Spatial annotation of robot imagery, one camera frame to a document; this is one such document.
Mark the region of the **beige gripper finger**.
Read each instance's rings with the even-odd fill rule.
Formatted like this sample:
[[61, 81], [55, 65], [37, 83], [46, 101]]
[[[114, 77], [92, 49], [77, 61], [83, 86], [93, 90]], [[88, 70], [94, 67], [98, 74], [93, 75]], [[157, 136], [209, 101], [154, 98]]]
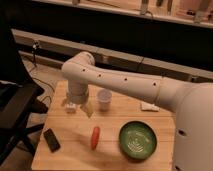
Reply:
[[80, 106], [80, 109], [86, 113], [87, 117], [90, 118], [93, 114], [93, 106], [90, 102], [86, 102]]

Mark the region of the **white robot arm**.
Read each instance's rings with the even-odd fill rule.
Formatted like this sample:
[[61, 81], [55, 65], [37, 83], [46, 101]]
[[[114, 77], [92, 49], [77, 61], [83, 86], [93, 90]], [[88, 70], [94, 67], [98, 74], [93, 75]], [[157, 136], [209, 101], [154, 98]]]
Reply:
[[213, 83], [102, 69], [85, 51], [64, 62], [62, 73], [74, 104], [88, 101], [92, 84], [173, 112], [172, 171], [213, 171]]

